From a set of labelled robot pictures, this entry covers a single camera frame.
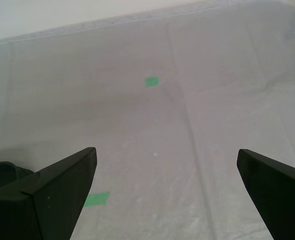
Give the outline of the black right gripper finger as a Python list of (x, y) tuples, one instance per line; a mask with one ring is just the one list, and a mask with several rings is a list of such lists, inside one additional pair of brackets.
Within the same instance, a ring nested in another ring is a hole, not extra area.
[(249, 149), (240, 149), (237, 169), (275, 240), (295, 240), (295, 168)]
[(69, 240), (96, 167), (94, 147), (36, 172), (0, 161), (0, 240)]

